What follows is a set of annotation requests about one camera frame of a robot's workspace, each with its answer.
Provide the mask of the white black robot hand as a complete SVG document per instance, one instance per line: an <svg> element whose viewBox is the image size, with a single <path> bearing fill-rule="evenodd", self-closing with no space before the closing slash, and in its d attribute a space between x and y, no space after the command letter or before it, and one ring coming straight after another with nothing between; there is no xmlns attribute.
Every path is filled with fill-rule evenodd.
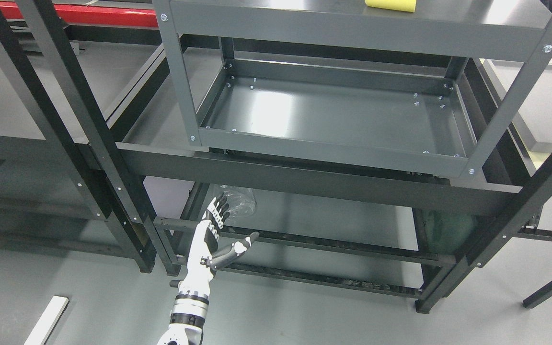
<svg viewBox="0 0 552 345"><path fill-rule="evenodd" d="M187 274L178 284L179 292L209 296L209 284L216 272L243 256L259 238L259 233L255 231L220 250L220 233L229 216L228 197L221 193L210 201L195 227L187 258Z"/></svg>

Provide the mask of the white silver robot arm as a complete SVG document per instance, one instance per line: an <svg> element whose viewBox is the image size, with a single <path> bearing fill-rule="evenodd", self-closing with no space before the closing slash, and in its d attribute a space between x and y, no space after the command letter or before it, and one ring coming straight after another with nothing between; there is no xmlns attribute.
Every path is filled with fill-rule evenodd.
<svg viewBox="0 0 552 345"><path fill-rule="evenodd" d="M170 313L167 330L158 345L201 345L209 308L209 294L196 288L180 287Z"/></svg>

